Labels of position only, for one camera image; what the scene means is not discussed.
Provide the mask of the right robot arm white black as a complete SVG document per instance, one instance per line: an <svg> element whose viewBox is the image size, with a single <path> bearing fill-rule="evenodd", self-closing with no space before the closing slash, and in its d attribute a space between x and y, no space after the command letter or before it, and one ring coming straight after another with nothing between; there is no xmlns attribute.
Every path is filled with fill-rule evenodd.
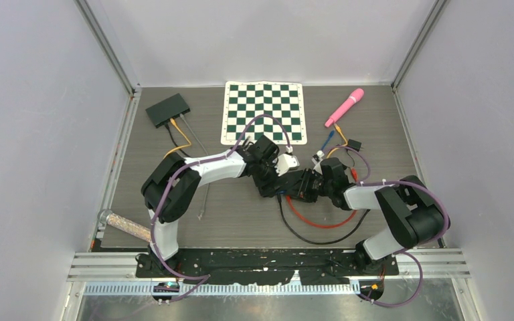
<svg viewBox="0 0 514 321"><path fill-rule="evenodd" d="M285 194L309 203L327 197L346 211L379 210L387 224L355 246L351 260L358 272L373 274L384 259L438 239L450 225L438 199L414 175L399 181L353 182L340 161L329 158L319 165L319 171L291 172Z"/></svg>

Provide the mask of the ribbed black network switch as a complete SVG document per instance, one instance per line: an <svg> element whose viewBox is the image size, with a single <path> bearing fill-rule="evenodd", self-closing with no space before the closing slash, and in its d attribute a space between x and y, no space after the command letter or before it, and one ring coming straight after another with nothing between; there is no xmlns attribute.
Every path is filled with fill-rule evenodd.
<svg viewBox="0 0 514 321"><path fill-rule="evenodd" d="M271 183L268 183L263 188L265 197L272 197L275 194L289 193L291 191L297 191L301 186L303 180L304 171L291 171L284 174L281 177L276 177Z"/></svg>

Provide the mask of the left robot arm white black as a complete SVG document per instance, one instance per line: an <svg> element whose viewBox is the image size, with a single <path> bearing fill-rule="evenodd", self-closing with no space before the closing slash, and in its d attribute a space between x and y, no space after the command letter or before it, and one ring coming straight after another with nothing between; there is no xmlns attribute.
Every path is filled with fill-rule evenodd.
<svg viewBox="0 0 514 321"><path fill-rule="evenodd" d="M279 146L265 136L243 142L218 154L191 158L171 152L141 187L149 211L149 256L163 277L184 278L175 256L180 218L186 214L198 188L224 179L254 177L274 180Z"/></svg>

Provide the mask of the black power adapter with cord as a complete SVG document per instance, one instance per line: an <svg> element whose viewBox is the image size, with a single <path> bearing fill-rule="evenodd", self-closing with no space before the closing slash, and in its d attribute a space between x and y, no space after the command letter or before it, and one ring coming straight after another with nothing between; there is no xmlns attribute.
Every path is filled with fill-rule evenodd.
<svg viewBox="0 0 514 321"><path fill-rule="evenodd" d="M362 143L357 140L348 139L346 145L357 152L359 152L362 149ZM351 160L351 165L349 167L353 168L355 166L355 159L352 157L350 150L346 149L345 153Z"/></svg>

